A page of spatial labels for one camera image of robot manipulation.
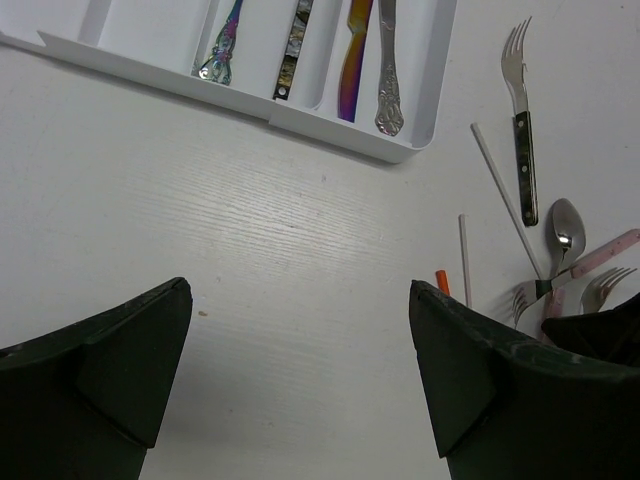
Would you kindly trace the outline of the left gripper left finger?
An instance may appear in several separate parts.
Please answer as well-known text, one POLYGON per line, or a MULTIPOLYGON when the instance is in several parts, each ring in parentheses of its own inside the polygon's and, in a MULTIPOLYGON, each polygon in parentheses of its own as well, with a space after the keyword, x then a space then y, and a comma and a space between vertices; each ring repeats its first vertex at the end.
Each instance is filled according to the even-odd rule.
POLYGON ((193 299, 173 278, 1 351, 4 479, 136 479, 154 448, 193 299))

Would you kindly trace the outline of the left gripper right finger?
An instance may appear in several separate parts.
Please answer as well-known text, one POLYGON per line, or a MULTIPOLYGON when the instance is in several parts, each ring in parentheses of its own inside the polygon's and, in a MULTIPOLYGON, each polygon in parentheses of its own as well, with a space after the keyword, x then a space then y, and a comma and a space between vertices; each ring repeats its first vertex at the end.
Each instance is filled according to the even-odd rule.
POLYGON ((539 341, 424 281, 409 323, 436 447, 454 479, 635 479, 639 367, 539 341))

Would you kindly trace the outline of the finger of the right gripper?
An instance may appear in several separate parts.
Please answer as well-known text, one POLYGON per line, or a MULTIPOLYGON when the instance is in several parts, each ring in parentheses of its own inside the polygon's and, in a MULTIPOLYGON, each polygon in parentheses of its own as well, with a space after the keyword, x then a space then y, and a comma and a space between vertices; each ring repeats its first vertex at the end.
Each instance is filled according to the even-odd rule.
POLYGON ((547 318, 542 332, 557 347, 593 359, 639 367, 639 295, 598 313, 547 318))

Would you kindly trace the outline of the black handled fork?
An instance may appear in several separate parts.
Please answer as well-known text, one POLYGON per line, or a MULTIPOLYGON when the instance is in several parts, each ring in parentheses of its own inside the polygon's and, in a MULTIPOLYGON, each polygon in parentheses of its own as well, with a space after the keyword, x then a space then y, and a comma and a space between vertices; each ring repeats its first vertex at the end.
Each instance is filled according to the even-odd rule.
POLYGON ((597 313, 604 306, 612 290, 637 268, 611 268, 596 276, 585 287, 581 296, 583 314, 597 313))
POLYGON ((526 227, 536 226, 539 222, 532 121, 524 79, 524 42, 531 19, 529 17, 511 30, 501 55, 501 71, 513 104, 519 201, 526 227))

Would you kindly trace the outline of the pink handled fork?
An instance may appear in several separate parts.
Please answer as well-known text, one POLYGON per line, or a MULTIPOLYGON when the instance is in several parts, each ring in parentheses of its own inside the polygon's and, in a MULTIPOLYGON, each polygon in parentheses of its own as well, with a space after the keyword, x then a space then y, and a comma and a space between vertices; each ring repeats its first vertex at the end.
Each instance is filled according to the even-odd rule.
POLYGON ((579 279, 639 242, 639 229, 631 229, 576 261, 549 280, 531 280, 516 286, 513 295, 513 319, 518 325, 526 309, 567 283, 579 279))

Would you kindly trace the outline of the pink handled spoon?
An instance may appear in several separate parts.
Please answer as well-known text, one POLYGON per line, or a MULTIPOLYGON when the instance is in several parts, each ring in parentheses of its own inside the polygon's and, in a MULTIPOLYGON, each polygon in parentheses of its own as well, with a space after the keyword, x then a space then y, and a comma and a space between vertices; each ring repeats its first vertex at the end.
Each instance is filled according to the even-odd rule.
MULTIPOLYGON (((551 277, 571 266, 586 248, 586 230, 581 215, 571 201, 560 198, 550 211, 551 277)), ((542 320, 560 317, 566 292, 564 287, 553 290, 545 301, 542 320)))

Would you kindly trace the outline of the ornate silver knife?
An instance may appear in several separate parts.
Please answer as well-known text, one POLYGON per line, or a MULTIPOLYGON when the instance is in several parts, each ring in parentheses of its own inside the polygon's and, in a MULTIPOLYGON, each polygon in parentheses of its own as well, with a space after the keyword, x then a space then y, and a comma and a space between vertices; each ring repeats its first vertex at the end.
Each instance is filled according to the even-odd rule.
POLYGON ((381 133, 394 137, 404 126, 395 58, 397 1, 381 0, 378 2, 378 6, 381 35, 381 69, 375 125, 381 133))

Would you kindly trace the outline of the iridescent rainbow spoon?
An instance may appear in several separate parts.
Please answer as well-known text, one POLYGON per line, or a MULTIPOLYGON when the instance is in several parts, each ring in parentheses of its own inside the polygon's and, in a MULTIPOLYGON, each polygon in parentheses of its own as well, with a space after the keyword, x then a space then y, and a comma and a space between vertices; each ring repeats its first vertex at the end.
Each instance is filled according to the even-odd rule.
POLYGON ((225 86, 230 85, 232 79, 231 61, 243 3, 243 0, 234 1, 209 55, 195 70, 195 76, 205 81, 225 86))

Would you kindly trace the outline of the iridescent rainbow knife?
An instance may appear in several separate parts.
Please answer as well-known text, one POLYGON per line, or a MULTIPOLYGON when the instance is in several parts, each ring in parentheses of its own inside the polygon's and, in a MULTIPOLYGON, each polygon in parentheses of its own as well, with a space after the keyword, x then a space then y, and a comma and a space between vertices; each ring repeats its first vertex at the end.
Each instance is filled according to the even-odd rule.
POLYGON ((347 26, 351 32, 338 89, 338 117, 354 123, 357 110, 361 71, 363 65, 372 0, 353 0, 347 26))

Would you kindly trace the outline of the dark handled silver spoon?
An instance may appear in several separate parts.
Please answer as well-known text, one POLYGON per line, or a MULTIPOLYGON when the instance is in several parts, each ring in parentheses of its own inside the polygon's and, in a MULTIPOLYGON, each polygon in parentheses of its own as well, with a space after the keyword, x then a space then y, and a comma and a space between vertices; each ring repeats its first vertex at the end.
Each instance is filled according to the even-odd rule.
POLYGON ((287 100, 289 98, 313 3, 313 0, 297 1, 281 66, 276 79, 273 93, 274 100, 287 100))

